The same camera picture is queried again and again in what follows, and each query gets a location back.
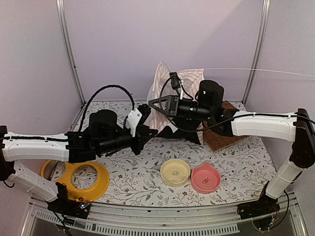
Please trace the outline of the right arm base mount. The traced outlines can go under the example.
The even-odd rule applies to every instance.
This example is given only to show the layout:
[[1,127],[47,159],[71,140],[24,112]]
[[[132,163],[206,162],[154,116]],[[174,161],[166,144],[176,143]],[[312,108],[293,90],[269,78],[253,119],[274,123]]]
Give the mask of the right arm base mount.
[[273,199],[266,195],[268,183],[264,185],[258,200],[237,205],[237,213],[241,219],[258,217],[280,210],[278,199]]

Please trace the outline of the cream pet bowl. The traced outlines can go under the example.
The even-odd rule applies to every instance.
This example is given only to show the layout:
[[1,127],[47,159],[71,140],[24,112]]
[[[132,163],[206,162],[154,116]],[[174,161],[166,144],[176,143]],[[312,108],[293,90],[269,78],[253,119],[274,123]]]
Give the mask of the cream pet bowl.
[[184,186],[190,178],[190,167],[181,159],[165,161],[160,168],[162,181],[169,187]]

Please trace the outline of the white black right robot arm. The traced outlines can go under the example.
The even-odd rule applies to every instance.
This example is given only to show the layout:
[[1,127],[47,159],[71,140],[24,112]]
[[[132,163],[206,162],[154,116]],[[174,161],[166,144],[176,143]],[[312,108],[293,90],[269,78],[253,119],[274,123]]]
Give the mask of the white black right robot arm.
[[259,113],[226,109],[223,104],[224,88],[217,82],[203,80],[199,84],[196,101],[179,95],[163,96],[149,100],[149,106],[168,120],[185,118],[207,122],[207,129],[224,137],[257,136],[268,149],[271,140],[292,144],[287,158],[277,174],[266,184],[262,198],[254,204],[258,214],[265,214],[287,187],[301,173],[315,163],[315,122],[305,109],[295,113]]

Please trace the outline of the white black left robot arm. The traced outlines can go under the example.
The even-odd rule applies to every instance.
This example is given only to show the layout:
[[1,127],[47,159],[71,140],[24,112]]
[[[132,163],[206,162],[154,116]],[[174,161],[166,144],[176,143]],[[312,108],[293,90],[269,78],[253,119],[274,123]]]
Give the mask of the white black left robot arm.
[[57,160],[68,163],[94,161],[102,155],[109,156],[130,148],[139,155],[144,145],[158,131],[144,125],[150,111],[131,110],[125,124],[117,124],[117,114],[100,110],[89,116],[85,130],[51,136],[18,135],[0,127],[0,179],[24,187],[28,192],[53,202],[62,213],[70,213],[73,202],[68,194],[70,187],[64,183],[52,183],[29,170],[22,160]]

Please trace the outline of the left aluminium frame post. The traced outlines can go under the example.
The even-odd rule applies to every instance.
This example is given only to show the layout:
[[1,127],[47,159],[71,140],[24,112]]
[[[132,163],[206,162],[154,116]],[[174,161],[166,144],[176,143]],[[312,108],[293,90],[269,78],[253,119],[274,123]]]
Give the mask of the left aluminium frame post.
[[63,38],[63,44],[65,48],[65,53],[67,56],[67,61],[69,64],[70,68],[70,73],[74,82],[75,90],[77,92],[79,101],[81,105],[85,104],[85,98],[82,90],[82,86],[79,80],[78,72],[77,72],[77,66],[75,63],[75,59],[73,56],[73,51],[71,47],[71,42],[70,42],[70,37],[69,37],[69,32],[68,32],[68,27],[67,27],[67,21],[66,21],[66,14],[65,14],[65,8],[64,8],[64,1],[63,0],[56,0],[56,7],[57,7],[57,14],[58,14],[58,19],[60,23],[60,29],[61,29],[61,34]]

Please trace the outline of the yellow double bowl holder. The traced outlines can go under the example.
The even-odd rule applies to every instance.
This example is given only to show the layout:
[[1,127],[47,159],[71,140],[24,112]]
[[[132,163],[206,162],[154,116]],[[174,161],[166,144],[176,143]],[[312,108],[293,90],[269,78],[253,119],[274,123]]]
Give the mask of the yellow double bowl holder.
[[97,162],[62,162],[56,167],[52,181],[67,187],[69,199],[93,202],[106,192],[110,176],[107,169]]

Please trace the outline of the right aluminium frame post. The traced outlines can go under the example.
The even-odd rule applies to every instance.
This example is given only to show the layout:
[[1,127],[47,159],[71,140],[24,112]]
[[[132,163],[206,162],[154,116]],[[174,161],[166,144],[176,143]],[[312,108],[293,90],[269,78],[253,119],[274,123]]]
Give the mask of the right aluminium frame post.
[[266,34],[267,25],[268,25],[270,3],[271,3],[270,0],[264,0],[263,5],[262,5],[262,11],[261,11],[256,47],[255,47],[255,51],[254,51],[254,55],[253,55],[253,59],[252,59],[252,65],[250,68],[248,81],[247,81],[245,92],[244,92],[243,99],[242,99],[242,103],[245,106],[249,101],[250,93],[251,93],[251,90],[252,90],[253,84],[254,84],[255,75],[256,75],[256,72],[258,70],[259,59],[260,59],[260,55],[262,52],[264,37]]

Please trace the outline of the pink striped pet tent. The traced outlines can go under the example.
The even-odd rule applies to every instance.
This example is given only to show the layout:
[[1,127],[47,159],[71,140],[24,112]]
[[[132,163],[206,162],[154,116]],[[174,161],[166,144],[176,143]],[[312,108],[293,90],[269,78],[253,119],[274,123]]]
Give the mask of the pink striped pet tent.
[[147,96],[152,111],[146,121],[158,131],[157,137],[203,144],[201,121],[188,117],[197,106],[194,96],[203,80],[204,69],[171,72],[164,62],[158,64]]

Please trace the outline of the aluminium frame post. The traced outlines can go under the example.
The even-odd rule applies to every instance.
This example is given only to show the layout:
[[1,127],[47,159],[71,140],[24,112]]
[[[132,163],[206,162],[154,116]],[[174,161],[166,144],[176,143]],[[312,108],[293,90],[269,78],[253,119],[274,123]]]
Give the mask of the aluminium frame post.
[[250,68],[248,81],[247,81],[245,92],[244,92],[243,99],[242,99],[242,103],[245,106],[249,101],[250,93],[251,93],[251,90],[252,90],[253,84],[254,84],[255,75],[256,75],[256,72],[258,70],[259,59],[260,59],[260,55],[262,52],[264,37],[266,34],[267,25],[268,25],[270,3],[271,3],[270,0],[264,0],[263,5],[262,5],[262,11],[261,11],[256,47],[255,47],[255,51],[254,51],[254,55],[253,55],[253,59],[252,59],[252,65]]
[[74,82],[75,90],[77,92],[79,101],[81,105],[85,104],[85,98],[82,90],[82,86],[79,80],[78,72],[77,72],[77,66],[75,63],[75,59],[73,56],[73,51],[71,47],[71,42],[70,42],[70,37],[69,37],[69,32],[68,32],[68,27],[67,27],[67,21],[66,21],[66,14],[65,14],[65,8],[64,8],[64,1],[63,0],[56,0],[56,7],[57,7],[57,14],[58,14],[58,19],[60,23],[60,29],[61,29],[61,34],[63,38],[63,44],[65,48],[65,53],[67,56],[67,61],[69,64],[70,68],[70,73]]

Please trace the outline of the brown woven mat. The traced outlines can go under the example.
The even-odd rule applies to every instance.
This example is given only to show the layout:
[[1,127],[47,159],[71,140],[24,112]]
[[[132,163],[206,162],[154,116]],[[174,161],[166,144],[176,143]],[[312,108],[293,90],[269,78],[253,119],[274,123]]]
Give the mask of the brown woven mat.
[[210,129],[207,129],[203,132],[203,141],[204,144],[207,145],[211,151],[216,152],[222,150],[223,148],[229,147],[241,140],[247,138],[247,136],[235,136],[235,137],[225,137],[220,136]]

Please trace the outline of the aluminium front rail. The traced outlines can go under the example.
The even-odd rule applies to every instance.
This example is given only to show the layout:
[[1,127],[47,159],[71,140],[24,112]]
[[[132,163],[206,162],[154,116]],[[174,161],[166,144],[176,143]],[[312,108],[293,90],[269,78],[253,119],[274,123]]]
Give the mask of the aluminium front rail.
[[87,219],[69,225],[73,236],[307,236],[294,192],[279,198],[276,227],[257,229],[270,214],[242,219],[237,203],[194,207],[139,207],[95,203]]

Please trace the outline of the white tent pole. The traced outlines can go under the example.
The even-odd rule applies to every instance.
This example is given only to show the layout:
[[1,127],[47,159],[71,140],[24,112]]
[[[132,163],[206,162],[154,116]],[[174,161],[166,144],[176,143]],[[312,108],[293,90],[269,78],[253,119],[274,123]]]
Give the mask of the white tent pole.
[[218,67],[218,68],[204,68],[204,70],[244,70],[250,72],[269,72],[269,73],[279,73],[279,74],[287,74],[287,75],[296,75],[296,76],[303,76],[308,78],[315,78],[315,75],[310,74],[302,74],[296,72],[289,72],[289,71],[278,71],[278,70],[269,70],[269,69],[255,69],[255,68],[234,68],[234,67]]

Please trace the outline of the pink pet bowl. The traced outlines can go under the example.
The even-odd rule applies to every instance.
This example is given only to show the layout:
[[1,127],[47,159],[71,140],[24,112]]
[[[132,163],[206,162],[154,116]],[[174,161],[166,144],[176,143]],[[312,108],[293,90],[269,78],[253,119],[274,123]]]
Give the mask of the pink pet bowl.
[[194,168],[191,172],[191,185],[201,194],[215,192],[221,184],[221,175],[209,162]]

